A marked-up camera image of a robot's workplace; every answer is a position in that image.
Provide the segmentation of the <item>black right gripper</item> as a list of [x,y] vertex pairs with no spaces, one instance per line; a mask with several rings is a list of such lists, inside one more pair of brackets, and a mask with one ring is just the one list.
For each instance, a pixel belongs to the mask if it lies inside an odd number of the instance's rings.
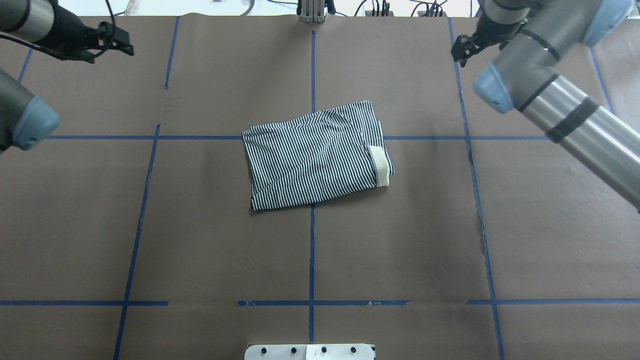
[[473,35],[460,34],[455,39],[450,50],[453,60],[464,68],[476,53],[497,44],[503,47],[503,44],[514,38],[522,22],[520,19],[514,23],[499,23],[482,14]]

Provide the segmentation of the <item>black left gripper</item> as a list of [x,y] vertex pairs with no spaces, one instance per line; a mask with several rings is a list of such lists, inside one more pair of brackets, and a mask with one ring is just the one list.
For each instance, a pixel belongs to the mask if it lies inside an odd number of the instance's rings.
[[60,5],[52,5],[54,22],[42,38],[42,47],[66,60],[94,64],[106,50],[120,51],[134,56],[130,33],[110,22],[101,22],[98,28],[85,25],[77,15]]

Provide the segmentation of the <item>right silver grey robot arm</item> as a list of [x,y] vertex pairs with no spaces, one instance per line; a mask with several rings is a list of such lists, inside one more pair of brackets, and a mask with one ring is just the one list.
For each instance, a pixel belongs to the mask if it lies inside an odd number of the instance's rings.
[[554,144],[640,205],[639,133],[556,70],[576,45],[592,48],[632,11],[633,0],[485,0],[473,34],[450,50],[461,67],[486,48],[498,55],[473,82],[500,114],[517,110]]

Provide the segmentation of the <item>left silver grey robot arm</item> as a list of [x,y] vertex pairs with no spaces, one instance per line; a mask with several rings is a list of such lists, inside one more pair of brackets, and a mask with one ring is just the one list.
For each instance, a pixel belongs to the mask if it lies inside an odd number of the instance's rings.
[[111,3],[109,20],[87,26],[57,0],[3,0],[1,38],[28,48],[18,76],[0,72],[0,148],[28,151],[57,129],[60,115],[23,85],[34,52],[68,62],[94,64],[108,51],[135,54],[128,31],[118,27]]

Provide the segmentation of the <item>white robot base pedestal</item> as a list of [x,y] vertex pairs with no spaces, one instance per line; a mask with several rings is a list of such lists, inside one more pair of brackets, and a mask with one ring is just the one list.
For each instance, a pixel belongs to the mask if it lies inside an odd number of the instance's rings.
[[366,343],[254,344],[245,360],[375,360],[375,346]]

